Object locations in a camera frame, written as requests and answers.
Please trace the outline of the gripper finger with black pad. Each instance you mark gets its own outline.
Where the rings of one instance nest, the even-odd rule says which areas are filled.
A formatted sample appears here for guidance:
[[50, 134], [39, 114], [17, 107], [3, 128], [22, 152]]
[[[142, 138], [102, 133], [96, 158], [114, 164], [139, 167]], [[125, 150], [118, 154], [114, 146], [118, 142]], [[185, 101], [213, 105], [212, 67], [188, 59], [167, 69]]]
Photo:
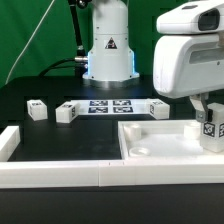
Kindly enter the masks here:
[[208, 107], [206, 104], [207, 99], [207, 93], [200, 93], [190, 97], [190, 101], [196, 111], [196, 120], [201, 123], [208, 120]]

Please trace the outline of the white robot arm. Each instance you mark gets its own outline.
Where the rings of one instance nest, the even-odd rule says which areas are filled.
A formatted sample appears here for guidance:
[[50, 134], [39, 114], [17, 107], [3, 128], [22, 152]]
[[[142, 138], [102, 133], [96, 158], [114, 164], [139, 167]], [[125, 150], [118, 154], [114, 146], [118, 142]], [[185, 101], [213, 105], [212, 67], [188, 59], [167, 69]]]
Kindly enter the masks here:
[[[123, 87], [139, 78], [128, 42], [128, 9], [121, 0], [93, 0], [93, 46], [84, 80]], [[196, 119], [212, 120], [208, 94], [224, 89], [224, 0], [189, 1], [160, 15], [153, 86], [168, 98], [189, 97]]]

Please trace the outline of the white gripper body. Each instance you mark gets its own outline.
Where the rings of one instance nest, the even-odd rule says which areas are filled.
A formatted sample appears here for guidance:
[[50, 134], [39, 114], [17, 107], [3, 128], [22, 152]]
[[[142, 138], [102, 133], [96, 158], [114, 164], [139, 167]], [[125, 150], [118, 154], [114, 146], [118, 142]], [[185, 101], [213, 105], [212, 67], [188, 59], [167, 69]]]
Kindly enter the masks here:
[[157, 18], [153, 85], [180, 98], [224, 89], [224, 0], [190, 1]]

